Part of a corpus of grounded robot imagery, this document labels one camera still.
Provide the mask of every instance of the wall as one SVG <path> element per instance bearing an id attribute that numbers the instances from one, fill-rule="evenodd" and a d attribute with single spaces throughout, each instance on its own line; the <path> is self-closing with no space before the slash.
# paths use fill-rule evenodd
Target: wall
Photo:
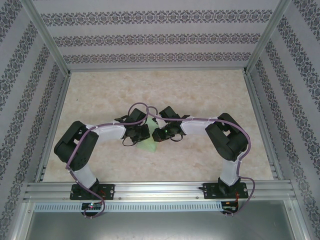
<path id="1" fill-rule="evenodd" d="M 21 3 L 0 0 L 0 240 L 35 180 L 63 81 Z"/>
<path id="2" fill-rule="evenodd" d="M 251 72 L 286 179 L 320 239 L 320 1 L 293 0 Z"/>
<path id="3" fill-rule="evenodd" d="M 35 0 L 72 70 L 244 67 L 279 0 Z"/>

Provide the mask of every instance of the enclosure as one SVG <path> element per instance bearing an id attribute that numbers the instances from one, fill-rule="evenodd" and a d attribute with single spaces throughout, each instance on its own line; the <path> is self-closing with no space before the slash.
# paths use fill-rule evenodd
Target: enclosure
<path id="1" fill-rule="evenodd" d="M 318 4 L 1 0 L 0 239 L 320 239 Z M 252 142 L 242 213 L 204 198 L 221 157 L 185 136 L 155 152 L 97 146 L 89 165 L 113 200 L 83 218 L 53 148 L 74 121 L 109 123 L 136 102 L 234 117 Z"/>

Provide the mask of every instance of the beige floor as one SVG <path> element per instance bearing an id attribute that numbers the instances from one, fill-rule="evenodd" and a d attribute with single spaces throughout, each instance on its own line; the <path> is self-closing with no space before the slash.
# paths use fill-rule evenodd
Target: beige floor
<path id="1" fill-rule="evenodd" d="M 273 179 L 240 70 L 73 73 L 53 145 L 72 122 L 111 122 L 125 115 L 135 102 L 159 111 L 171 106 L 180 116 L 229 113 L 252 141 L 240 174 L 255 180 Z M 52 150 L 44 181 L 73 182 L 65 165 Z M 161 142 L 155 153 L 124 147 L 121 140 L 109 141 L 94 149 L 89 165 L 100 181 L 107 182 L 215 181 L 222 160 L 209 137 L 191 135 L 177 143 Z"/>

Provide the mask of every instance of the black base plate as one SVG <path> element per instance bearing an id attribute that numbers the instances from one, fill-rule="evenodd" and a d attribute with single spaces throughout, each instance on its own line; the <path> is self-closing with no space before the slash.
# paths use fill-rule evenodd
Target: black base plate
<path id="1" fill-rule="evenodd" d="M 113 200 L 115 194 L 115 185 L 99 184 L 97 194 L 100 195 L 104 200 Z M 98 198 L 84 190 L 78 184 L 73 184 L 70 193 L 70 200 L 98 200 Z"/>
<path id="2" fill-rule="evenodd" d="M 236 192 L 239 194 L 239 199 L 247 199 L 249 197 L 247 185 L 244 182 L 239 182 L 235 190 L 228 195 L 223 195 L 217 182 L 206 182 L 202 186 L 208 190 L 208 192 L 204 191 L 204 199 L 235 199 Z"/>

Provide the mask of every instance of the green object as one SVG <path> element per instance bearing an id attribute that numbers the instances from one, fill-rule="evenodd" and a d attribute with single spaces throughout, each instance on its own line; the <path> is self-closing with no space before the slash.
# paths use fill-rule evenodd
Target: green object
<path id="1" fill-rule="evenodd" d="M 158 128 L 158 124 L 156 124 L 151 117 L 148 117 L 146 120 L 146 124 L 148 124 L 149 132 L 150 132 L 150 137 L 146 140 L 143 140 L 141 142 L 138 142 L 136 147 L 138 149 L 145 150 L 147 152 L 154 153 L 156 152 L 157 149 L 157 142 L 154 141 L 152 134 L 154 133 L 155 129 Z"/>

